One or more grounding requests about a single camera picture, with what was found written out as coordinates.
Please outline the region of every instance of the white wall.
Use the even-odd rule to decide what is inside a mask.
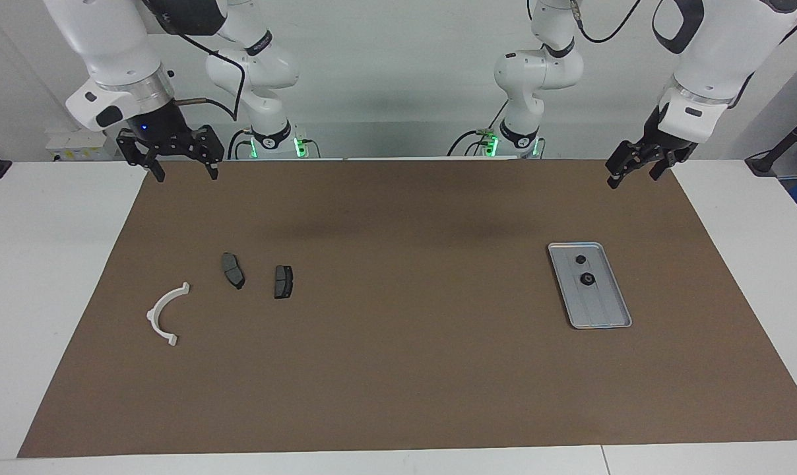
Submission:
[[[76,124],[0,28],[0,156],[31,160],[46,145],[45,130]]]
[[[797,73],[754,118],[749,127],[727,150],[725,157],[743,159],[770,150],[797,126]],[[781,177],[797,175],[797,144],[782,154],[773,170]]]
[[[676,63],[650,30],[656,3],[644,0],[612,42],[592,45],[579,40],[587,64],[582,83],[543,93],[542,134],[549,141],[549,156],[607,156],[622,139],[640,137],[643,121]],[[496,58],[537,46],[525,3],[519,0],[261,4],[276,42],[302,64],[300,83],[280,94],[291,119],[305,124],[327,156],[443,154],[459,132],[486,126],[503,102],[504,94],[492,78]],[[588,3],[583,8],[587,28],[593,36],[603,36],[628,6]],[[0,27],[52,96],[63,100],[85,81],[81,60],[61,39],[40,0],[0,0]],[[214,48],[226,45],[216,38],[205,42]],[[154,45],[176,72],[173,82],[179,97],[232,101],[206,78],[202,52],[170,36],[155,36]],[[797,34],[757,73],[742,105],[725,115],[696,157],[721,156],[796,70]],[[10,87],[5,77],[0,75],[0,89]],[[45,97],[34,102],[20,97],[3,100],[0,119],[37,123],[33,118],[51,110],[46,103]],[[187,108],[187,118],[193,124],[226,124],[226,116],[210,106]],[[39,123],[28,127],[32,136],[41,128]],[[26,150],[17,151],[16,158],[39,153],[42,144],[12,145],[20,135],[10,127],[2,129],[3,146]],[[227,133],[220,136],[228,142]]]

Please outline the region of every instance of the green led light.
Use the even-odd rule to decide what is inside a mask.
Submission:
[[[296,156],[302,158],[307,154],[307,147],[302,144],[302,141],[299,140],[298,137],[293,138],[293,142],[296,144]]]
[[[486,145],[486,156],[495,156],[498,153],[498,137],[492,135],[492,142]]]

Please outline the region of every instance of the black band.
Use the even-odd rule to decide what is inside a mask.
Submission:
[[[290,137],[290,132],[293,130],[293,127],[290,126],[290,121],[287,121],[287,125],[281,129],[281,132],[273,133],[272,135],[261,135],[258,132],[255,132],[254,129],[251,130],[251,134],[257,141],[261,143],[263,148],[267,150],[275,150],[281,145],[281,142],[284,142],[284,139]]]
[[[522,133],[517,133],[513,132],[513,130],[510,130],[510,128],[507,127],[507,124],[504,123],[504,121],[501,121],[501,127],[498,127],[498,129],[501,129],[501,136],[507,139],[508,141],[513,142],[513,145],[516,148],[528,148],[530,144],[534,141],[534,139],[536,139],[537,133],[540,132],[540,130],[537,129],[534,132],[529,133],[528,135],[522,135]],[[519,146],[519,142],[524,142],[525,139],[527,139],[525,146]]]
[[[226,17],[208,0],[143,0],[158,24],[170,35],[216,35]]]
[[[674,0],[680,13],[683,15],[683,24],[674,38],[666,38],[657,31],[655,24],[657,12],[662,6],[662,1],[657,5],[654,10],[654,18],[651,19],[651,30],[654,30],[654,35],[657,37],[660,45],[664,46],[668,51],[673,54],[680,54],[685,50],[685,47],[691,43],[691,39],[695,37],[697,29],[703,23],[703,0]]]
[[[548,54],[552,55],[553,57],[555,57],[557,59],[560,59],[561,57],[567,57],[568,53],[570,53],[571,50],[574,49],[574,36],[571,37],[571,43],[569,43],[568,46],[566,46],[565,48],[563,48],[561,50],[556,50],[556,49],[550,47],[547,44],[542,45],[542,47],[546,48],[546,51],[548,51]]]
[[[245,49],[245,52],[247,52],[249,56],[257,56],[259,52],[265,50],[269,46],[269,43],[272,43],[272,32],[267,30],[267,32],[263,34],[263,37],[257,40],[257,43],[254,45]]]
[[[797,0],[760,0],[777,13],[791,13],[797,9]]]

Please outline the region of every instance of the black round part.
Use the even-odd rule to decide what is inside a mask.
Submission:
[[[591,286],[595,283],[595,276],[588,272],[580,274],[580,283],[586,286]]]
[[[126,123],[134,135],[144,142],[163,143],[174,136],[189,138],[191,133],[175,99],[152,112],[131,117]]]

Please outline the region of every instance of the brown paper mat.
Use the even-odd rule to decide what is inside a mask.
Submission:
[[[672,175],[612,191],[601,162],[166,171],[21,457],[797,439],[796,385]],[[546,246],[577,240],[604,244],[633,327],[568,325]],[[145,313],[182,282],[170,348]]]

